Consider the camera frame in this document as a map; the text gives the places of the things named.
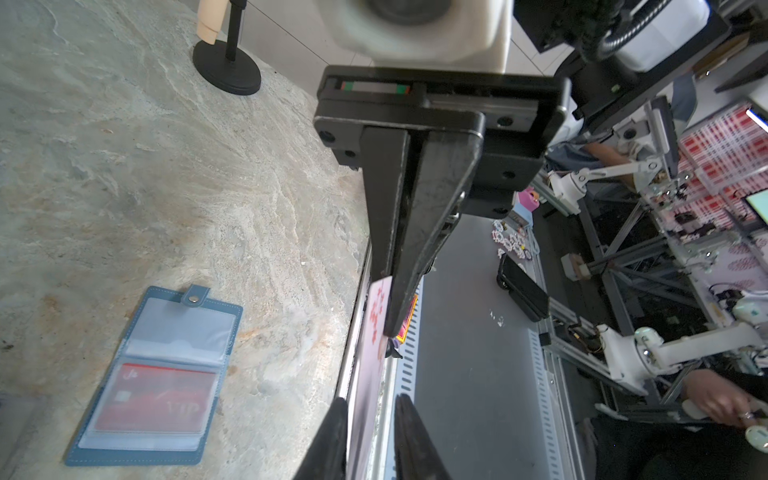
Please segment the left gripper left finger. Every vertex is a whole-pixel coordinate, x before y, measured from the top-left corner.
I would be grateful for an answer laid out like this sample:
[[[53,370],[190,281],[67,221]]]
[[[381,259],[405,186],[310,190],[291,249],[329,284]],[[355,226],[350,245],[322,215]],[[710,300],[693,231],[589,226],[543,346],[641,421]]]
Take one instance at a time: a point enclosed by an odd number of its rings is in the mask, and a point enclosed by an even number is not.
[[[294,480],[344,480],[346,478],[348,402],[335,398],[321,422]]]

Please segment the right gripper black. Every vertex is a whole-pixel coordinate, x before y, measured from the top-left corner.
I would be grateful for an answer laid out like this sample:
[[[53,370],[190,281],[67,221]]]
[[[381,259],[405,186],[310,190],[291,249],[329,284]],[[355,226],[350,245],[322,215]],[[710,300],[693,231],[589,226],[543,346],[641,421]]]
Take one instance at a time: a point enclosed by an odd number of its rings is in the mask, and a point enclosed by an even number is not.
[[[569,80],[552,77],[355,66],[324,70],[314,128],[339,164],[363,172],[373,282],[393,272],[401,200],[415,177],[386,336],[399,332],[461,194],[463,214],[506,216],[515,193],[541,168],[544,150],[564,123],[569,97]]]

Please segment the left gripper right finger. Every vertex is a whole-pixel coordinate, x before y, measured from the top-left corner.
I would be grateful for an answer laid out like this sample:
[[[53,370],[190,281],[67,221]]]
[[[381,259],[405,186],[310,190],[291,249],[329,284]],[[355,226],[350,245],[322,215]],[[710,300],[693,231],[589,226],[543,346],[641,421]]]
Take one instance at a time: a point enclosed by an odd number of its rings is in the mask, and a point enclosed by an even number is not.
[[[396,397],[394,411],[397,480],[450,480],[410,396]]]

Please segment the pink credit card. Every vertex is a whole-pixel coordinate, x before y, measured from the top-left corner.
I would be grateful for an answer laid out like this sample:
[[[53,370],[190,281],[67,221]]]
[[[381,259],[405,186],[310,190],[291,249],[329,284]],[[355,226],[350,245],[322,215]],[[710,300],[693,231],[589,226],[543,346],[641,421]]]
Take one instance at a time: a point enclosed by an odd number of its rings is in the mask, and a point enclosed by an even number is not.
[[[379,389],[388,345],[384,326],[392,277],[373,282],[368,290],[358,348],[355,402],[351,408],[347,479],[364,479],[372,449]]]

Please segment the blue card holder wallet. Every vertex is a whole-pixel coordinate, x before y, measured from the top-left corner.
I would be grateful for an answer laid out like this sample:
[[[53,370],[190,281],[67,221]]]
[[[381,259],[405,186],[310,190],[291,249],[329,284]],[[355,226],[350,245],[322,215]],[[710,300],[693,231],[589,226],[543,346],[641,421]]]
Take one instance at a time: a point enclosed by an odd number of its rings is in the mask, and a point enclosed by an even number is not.
[[[243,315],[210,290],[149,287],[75,434],[70,467],[196,465]]]

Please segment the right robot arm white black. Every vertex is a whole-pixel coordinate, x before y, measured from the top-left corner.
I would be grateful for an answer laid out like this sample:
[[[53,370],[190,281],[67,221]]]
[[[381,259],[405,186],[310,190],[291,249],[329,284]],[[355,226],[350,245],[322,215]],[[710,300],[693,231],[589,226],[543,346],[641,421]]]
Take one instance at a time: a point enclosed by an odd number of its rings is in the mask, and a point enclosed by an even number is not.
[[[361,169],[375,338],[394,337],[462,214],[499,219],[546,148],[634,109],[729,30],[709,1],[321,1],[315,129]]]

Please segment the pink orange patterned card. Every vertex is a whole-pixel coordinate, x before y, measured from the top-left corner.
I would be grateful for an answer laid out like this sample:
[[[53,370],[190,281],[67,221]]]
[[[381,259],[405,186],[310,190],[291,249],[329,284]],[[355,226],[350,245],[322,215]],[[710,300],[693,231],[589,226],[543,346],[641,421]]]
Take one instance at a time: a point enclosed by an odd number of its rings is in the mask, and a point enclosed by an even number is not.
[[[408,336],[408,332],[409,332],[409,329],[410,329],[410,325],[411,325],[412,319],[413,319],[413,317],[415,315],[416,307],[418,306],[418,301],[419,301],[419,295],[418,294],[414,294],[413,297],[412,297],[410,306],[409,306],[409,308],[407,310],[407,315],[405,316],[405,318],[403,320],[403,323],[402,323],[402,325],[400,327],[400,330],[398,331],[398,334],[395,337],[395,339],[397,340],[397,342],[400,345],[403,345],[406,342],[406,340],[407,340],[407,336]]]

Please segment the red VIP card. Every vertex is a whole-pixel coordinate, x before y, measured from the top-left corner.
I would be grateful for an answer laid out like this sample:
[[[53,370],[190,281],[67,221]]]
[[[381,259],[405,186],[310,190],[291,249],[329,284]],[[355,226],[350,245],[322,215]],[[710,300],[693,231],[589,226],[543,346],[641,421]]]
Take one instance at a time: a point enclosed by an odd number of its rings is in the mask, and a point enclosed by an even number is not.
[[[193,434],[203,429],[213,372],[125,363],[95,418],[98,432]]]

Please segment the beige microphone on stand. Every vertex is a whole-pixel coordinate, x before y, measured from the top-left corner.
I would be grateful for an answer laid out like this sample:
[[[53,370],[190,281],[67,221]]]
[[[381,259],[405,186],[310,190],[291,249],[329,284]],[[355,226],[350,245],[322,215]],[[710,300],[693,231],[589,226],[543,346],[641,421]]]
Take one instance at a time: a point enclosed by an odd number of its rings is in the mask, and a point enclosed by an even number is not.
[[[256,62],[238,47],[246,0],[200,0],[193,65],[216,88],[238,96],[250,96],[261,88]]]

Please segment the person hand in background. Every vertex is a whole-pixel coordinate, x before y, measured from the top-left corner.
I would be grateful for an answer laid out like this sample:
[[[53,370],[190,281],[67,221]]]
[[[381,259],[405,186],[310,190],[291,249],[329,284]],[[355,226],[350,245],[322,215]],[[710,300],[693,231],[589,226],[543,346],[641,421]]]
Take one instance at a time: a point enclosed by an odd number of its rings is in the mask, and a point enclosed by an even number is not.
[[[687,374],[683,394],[716,423],[739,428],[757,424],[751,408],[752,396],[712,370],[699,369]]]

